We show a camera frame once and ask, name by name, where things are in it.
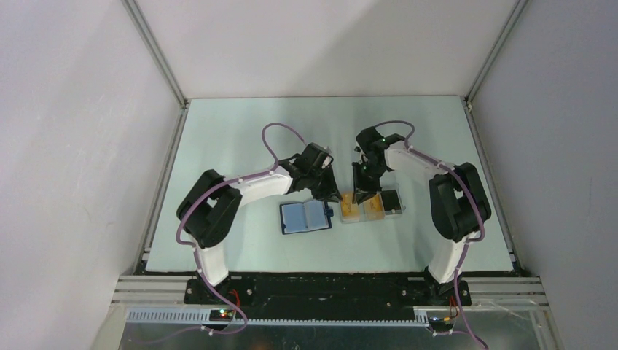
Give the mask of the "blue card holder wallet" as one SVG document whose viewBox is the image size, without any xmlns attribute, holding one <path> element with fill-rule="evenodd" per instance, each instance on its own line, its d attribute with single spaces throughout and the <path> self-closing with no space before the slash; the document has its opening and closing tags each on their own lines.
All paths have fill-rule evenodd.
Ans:
<svg viewBox="0 0 618 350">
<path fill-rule="evenodd" d="M 283 235 L 331 229 L 334 216 L 327 202 L 316 200 L 282 203 L 279 214 Z"/>
</svg>

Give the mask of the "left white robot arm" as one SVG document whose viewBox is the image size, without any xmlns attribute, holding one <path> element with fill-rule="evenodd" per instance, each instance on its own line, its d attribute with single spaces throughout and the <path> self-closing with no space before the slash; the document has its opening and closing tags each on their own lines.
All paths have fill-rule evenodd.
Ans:
<svg viewBox="0 0 618 350">
<path fill-rule="evenodd" d="M 225 177 L 210 169 L 200 176 L 177 208 L 176 242 L 192 250 L 206 298 L 218 304 L 229 297 L 223 241 L 238 210 L 255 201 L 303 190 L 310 191 L 317 201 L 340 200 L 333 161 L 327 149 L 309 143 L 301 153 L 276 160 L 253 174 Z"/>
</svg>

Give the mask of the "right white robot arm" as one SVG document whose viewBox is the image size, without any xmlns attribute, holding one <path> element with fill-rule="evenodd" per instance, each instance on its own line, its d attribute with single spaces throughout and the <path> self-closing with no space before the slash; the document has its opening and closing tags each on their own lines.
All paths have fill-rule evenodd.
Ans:
<svg viewBox="0 0 618 350">
<path fill-rule="evenodd" d="M 384 136 L 375 126 L 356 136 L 359 161 L 353 167 L 353 202 L 361 204 L 381 192 L 385 172 L 403 171 L 429 190 L 431 219 L 441 235 L 439 248 L 427 268 L 432 279 L 423 288 L 427 301 L 442 305 L 453 295 L 468 246 L 485 237 L 491 207 L 477 168 L 455 165 L 413 148 L 397 133 Z"/>
</svg>

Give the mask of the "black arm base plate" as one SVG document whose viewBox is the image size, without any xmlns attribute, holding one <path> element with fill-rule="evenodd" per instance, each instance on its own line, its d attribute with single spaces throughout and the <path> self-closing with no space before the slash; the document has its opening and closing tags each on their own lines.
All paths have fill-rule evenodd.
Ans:
<svg viewBox="0 0 618 350">
<path fill-rule="evenodd" d="M 226 297 L 251 319 L 404 320 L 420 306 L 470 306 L 466 281 L 437 284 L 422 273 L 231 273 L 211 292 L 198 276 L 184 303 Z"/>
</svg>

